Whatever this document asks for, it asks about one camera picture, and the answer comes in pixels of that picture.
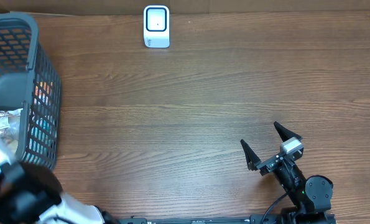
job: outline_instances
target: white label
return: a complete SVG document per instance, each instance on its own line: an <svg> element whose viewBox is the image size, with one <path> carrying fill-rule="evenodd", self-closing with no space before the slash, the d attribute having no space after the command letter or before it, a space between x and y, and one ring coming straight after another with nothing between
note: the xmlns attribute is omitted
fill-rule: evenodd
<svg viewBox="0 0 370 224"><path fill-rule="evenodd" d="M0 130L4 128L9 128L8 117L0 118Z"/></svg>

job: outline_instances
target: white device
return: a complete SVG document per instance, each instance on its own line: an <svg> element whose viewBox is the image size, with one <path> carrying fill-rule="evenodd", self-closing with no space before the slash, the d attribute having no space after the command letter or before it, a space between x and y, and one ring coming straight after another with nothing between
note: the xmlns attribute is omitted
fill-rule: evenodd
<svg viewBox="0 0 370 224"><path fill-rule="evenodd" d="M143 37L146 47L170 46L170 11L167 6L151 5L144 9Z"/></svg>

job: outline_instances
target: wood grain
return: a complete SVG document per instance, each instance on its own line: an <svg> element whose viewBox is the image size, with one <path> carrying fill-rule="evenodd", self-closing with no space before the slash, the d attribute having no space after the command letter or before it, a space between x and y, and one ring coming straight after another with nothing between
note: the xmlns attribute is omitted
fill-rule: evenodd
<svg viewBox="0 0 370 224"><path fill-rule="evenodd" d="M172 15L169 49L144 47L141 16L36 19L63 83L55 173L81 201L262 213L283 190L239 140L267 159L279 121L304 137L305 176L334 182L338 223L370 223L370 12Z"/></svg>

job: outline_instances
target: mesh basket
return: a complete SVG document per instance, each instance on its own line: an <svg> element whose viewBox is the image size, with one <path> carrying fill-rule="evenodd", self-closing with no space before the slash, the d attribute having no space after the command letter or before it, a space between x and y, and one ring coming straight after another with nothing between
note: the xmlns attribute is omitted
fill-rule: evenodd
<svg viewBox="0 0 370 224"><path fill-rule="evenodd" d="M0 111L23 108L16 157L53 169L62 87L38 35L30 16L0 14Z"/></svg>

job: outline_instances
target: items in basket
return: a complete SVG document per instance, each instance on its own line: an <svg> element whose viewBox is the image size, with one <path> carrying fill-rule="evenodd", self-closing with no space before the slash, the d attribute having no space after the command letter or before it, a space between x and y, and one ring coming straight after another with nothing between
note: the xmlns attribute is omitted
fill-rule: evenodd
<svg viewBox="0 0 370 224"><path fill-rule="evenodd" d="M0 138L13 153L17 151L19 143L21 111L22 109L0 111Z"/></svg>
<svg viewBox="0 0 370 224"><path fill-rule="evenodd" d="M35 86L35 91L34 91L34 94L36 96L38 96L38 98L40 99L39 101L47 104L47 105L50 105L50 102L49 102L49 97L52 96L52 86L53 86L53 83L47 83L47 82L40 82L38 83L40 84L41 88L39 88L37 85ZM34 99L34 103L35 104L39 104L39 102L37 102L36 99Z"/></svg>
<svg viewBox="0 0 370 224"><path fill-rule="evenodd" d="M35 136L36 139L30 138L29 148L35 152L40 153L41 155L46 155L48 148L52 143L52 139L48 137L46 133L49 133L49 124L44 119L39 119L35 121L41 129L33 127L31 129L31 135Z"/></svg>

